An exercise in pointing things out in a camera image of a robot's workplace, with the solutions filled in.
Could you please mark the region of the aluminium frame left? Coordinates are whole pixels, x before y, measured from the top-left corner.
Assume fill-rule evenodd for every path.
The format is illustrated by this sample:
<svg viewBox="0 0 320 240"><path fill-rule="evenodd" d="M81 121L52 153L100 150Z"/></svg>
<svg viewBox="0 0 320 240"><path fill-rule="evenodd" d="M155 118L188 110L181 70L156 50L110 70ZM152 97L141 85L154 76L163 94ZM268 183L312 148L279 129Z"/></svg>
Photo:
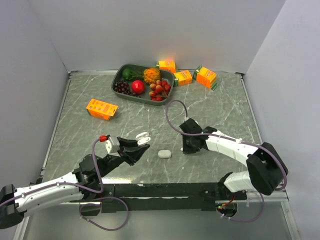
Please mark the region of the aluminium frame left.
<svg viewBox="0 0 320 240"><path fill-rule="evenodd" d="M46 150L45 158L44 158L43 164L41 166L41 170L39 172L39 176L36 179L36 183L43 179L43 176L44 176L45 171L46 171L46 166L47 166L47 162L48 162L49 155L50 155L50 152L51 152L52 144L53 144L53 141L54 141L54 138L55 138L55 135L56 135L57 127L58 127L58 124L59 124L59 121L60 121L60 118L61 118L61 113L62 113L62 110L63 110L63 106L64 106L64 103L65 103L65 100L66 100L66 96L67 96L67 93L68 93L68 90L69 90L69 87L70 87L71 76L72 76L72 73L68 72L68 76L67 76L66 85L65 85L64 92L63 92L61 104L60 104L60 107L59 107L59 110L58 110L58 114L57 114L57 117L56 117L56 120L55 120L55 124L54 124L54 127L53 127L52 135L50 137L49 145L48 145L48 148ZM30 220L30 217L27 216L22 220L22 222L20 222L17 225L15 233L14 233L14 236L13 236L13 240L23 240L24 239L24 235L25 235L29 220Z"/></svg>

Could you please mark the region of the orange box right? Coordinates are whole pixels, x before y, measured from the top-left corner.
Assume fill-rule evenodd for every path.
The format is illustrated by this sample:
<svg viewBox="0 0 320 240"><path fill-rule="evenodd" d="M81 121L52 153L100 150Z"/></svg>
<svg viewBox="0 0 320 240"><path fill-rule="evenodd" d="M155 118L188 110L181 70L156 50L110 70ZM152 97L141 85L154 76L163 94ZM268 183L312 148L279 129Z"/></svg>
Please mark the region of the orange box right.
<svg viewBox="0 0 320 240"><path fill-rule="evenodd" d="M218 86L217 74L201 65L195 69L192 78L211 90L214 90Z"/></svg>

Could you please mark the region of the green herb sprig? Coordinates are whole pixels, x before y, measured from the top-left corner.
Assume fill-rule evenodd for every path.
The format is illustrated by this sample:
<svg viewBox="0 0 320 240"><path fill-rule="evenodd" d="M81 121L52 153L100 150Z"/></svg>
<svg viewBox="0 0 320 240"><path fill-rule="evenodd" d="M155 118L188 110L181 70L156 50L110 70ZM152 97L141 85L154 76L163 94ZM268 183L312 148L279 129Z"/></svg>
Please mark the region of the green herb sprig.
<svg viewBox="0 0 320 240"><path fill-rule="evenodd" d="M144 78L144 72L139 70L132 70L130 73L130 80L140 80Z"/></svg>

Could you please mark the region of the dark grape bunch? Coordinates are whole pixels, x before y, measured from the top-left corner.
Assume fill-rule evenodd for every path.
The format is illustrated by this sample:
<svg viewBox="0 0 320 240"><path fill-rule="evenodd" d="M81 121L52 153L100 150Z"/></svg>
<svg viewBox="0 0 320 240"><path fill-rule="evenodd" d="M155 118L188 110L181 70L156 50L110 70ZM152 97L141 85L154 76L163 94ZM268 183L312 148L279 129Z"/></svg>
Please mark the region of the dark grape bunch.
<svg viewBox="0 0 320 240"><path fill-rule="evenodd" d="M131 88L129 86L129 83L125 80L121 80L119 82L116 82L113 89L120 94L132 96L132 97L138 97L139 95L133 91L131 91Z"/></svg>

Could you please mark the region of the orange box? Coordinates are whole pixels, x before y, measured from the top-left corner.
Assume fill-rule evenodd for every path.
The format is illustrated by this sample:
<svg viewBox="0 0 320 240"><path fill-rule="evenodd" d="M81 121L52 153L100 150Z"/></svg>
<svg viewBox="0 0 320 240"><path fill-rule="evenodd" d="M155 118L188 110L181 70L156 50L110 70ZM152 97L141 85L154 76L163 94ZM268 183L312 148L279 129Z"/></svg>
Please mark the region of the orange box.
<svg viewBox="0 0 320 240"><path fill-rule="evenodd" d="M173 74L177 72L177 66L174 61L157 61L155 66L160 70L168 71Z"/></svg>
<svg viewBox="0 0 320 240"><path fill-rule="evenodd" d="M90 116L108 121L118 109L117 105L92 98L86 110Z"/></svg>
<svg viewBox="0 0 320 240"><path fill-rule="evenodd" d="M191 73L188 70L176 72L174 73L174 77L175 87L190 84L193 79Z"/></svg>
<svg viewBox="0 0 320 240"><path fill-rule="evenodd" d="M201 65L195 69L192 78L211 90L214 90L218 86L217 74Z"/></svg>

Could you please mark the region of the white gold-rimmed charging case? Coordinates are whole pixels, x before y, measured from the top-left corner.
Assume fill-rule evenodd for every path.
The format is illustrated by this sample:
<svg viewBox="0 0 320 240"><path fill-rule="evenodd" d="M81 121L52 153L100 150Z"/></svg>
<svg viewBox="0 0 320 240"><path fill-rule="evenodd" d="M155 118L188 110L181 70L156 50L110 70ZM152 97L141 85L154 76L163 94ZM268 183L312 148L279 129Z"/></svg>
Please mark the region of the white gold-rimmed charging case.
<svg viewBox="0 0 320 240"><path fill-rule="evenodd" d="M137 141L138 146L147 144L150 140L150 134L148 132L142 132L136 135L135 140Z"/></svg>

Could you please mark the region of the green fruit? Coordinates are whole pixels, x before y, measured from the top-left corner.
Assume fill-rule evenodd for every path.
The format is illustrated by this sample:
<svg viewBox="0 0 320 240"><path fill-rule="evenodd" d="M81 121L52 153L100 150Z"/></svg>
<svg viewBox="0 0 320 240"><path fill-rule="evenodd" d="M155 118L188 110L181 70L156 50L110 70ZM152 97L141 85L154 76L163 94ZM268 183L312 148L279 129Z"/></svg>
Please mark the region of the green fruit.
<svg viewBox="0 0 320 240"><path fill-rule="evenodd" d="M130 68L125 68L123 71L122 71L122 77L124 80L126 81L130 81L132 79L132 70Z"/></svg>

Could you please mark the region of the red lychee bunch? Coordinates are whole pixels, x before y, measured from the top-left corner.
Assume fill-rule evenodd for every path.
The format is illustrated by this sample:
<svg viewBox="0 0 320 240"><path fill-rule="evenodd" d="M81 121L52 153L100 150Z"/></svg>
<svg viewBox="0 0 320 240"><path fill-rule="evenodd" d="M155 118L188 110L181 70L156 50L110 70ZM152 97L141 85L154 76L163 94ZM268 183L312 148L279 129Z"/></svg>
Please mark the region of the red lychee bunch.
<svg viewBox="0 0 320 240"><path fill-rule="evenodd" d="M149 85L149 92L152 101L163 101L168 98L172 86L166 80L157 80Z"/></svg>

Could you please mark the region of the orange box back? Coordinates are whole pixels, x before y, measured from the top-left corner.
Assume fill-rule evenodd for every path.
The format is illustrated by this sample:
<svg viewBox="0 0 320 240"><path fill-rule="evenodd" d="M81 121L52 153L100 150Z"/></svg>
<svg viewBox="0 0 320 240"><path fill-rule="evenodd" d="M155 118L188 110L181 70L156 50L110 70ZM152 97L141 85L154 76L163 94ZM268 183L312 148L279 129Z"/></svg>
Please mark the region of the orange box back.
<svg viewBox="0 0 320 240"><path fill-rule="evenodd" d="M177 66L174 61L157 61L155 66L160 70L168 71L173 74L177 72Z"/></svg>

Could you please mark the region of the orange box middle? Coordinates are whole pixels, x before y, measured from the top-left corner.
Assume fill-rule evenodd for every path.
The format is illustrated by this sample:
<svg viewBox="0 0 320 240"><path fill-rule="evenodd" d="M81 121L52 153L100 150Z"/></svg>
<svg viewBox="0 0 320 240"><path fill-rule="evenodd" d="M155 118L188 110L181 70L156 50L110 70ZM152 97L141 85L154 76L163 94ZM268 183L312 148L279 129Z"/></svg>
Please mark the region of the orange box middle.
<svg viewBox="0 0 320 240"><path fill-rule="evenodd" d="M176 72L174 73L174 77L175 87L190 84L193 79L191 73L188 70Z"/></svg>

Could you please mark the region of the red pomegranate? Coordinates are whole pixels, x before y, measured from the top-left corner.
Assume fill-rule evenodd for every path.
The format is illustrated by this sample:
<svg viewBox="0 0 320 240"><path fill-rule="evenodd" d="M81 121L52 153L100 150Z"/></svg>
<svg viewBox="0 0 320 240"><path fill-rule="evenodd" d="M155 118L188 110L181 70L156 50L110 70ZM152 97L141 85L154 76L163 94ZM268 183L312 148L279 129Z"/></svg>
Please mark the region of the red pomegranate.
<svg viewBox="0 0 320 240"><path fill-rule="evenodd" d="M135 80L131 84L131 89L134 93L136 93L137 95L140 95L145 92L146 87L143 81Z"/></svg>

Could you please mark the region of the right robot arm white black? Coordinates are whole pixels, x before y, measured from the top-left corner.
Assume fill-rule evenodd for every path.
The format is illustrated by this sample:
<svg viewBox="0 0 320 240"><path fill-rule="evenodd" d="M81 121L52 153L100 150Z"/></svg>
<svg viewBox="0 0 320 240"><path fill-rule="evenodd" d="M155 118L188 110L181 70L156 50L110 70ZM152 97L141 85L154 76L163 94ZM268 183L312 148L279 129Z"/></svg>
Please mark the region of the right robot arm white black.
<svg viewBox="0 0 320 240"><path fill-rule="evenodd" d="M220 179L218 193L223 199L230 199L236 192L256 190L269 196L280 183L283 183L289 171L272 144L261 145L245 143L240 138L225 135L216 128L201 128L189 118L179 128L182 131L182 152L195 154L201 149L225 155L247 170L227 173Z"/></svg>

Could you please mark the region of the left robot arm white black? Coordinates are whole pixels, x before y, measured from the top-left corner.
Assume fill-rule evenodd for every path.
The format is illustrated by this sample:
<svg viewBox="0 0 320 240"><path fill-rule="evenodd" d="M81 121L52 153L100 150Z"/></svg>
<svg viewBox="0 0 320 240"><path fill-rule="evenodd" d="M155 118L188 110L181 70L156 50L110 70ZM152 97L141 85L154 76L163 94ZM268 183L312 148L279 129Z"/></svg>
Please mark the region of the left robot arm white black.
<svg viewBox="0 0 320 240"><path fill-rule="evenodd" d="M104 192L102 178L122 163L133 166L150 147L147 133L135 139L101 135L93 142L105 143L107 154L98 157L95 149L79 167L56 179L27 187L5 185L0 190L0 227L11 228L37 211L72 201L93 201Z"/></svg>

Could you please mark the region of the orange spiky fruit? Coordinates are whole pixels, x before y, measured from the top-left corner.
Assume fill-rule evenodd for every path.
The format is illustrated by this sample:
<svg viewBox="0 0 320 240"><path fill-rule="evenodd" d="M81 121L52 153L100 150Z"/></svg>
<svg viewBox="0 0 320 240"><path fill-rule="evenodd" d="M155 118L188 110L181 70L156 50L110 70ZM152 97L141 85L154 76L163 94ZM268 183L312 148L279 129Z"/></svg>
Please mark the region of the orange spiky fruit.
<svg viewBox="0 0 320 240"><path fill-rule="evenodd" d="M144 81L149 85L155 84L156 81L161 80L161 72L158 68L155 68L155 67L146 68L142 72L142 76L143 76Z"/></svg>

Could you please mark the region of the orange box front left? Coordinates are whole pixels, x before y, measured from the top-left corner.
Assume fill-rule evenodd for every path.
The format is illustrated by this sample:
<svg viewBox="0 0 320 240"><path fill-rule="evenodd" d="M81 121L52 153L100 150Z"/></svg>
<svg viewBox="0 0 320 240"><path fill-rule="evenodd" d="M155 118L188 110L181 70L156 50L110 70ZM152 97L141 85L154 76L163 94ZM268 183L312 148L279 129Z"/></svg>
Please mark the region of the orange box front left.
<svg viewBox="0 0 320 240"><path fill-rule="evenodd" d="M90 116L108 121L118 109L117 105L92 98L86 110Z"/></svg>

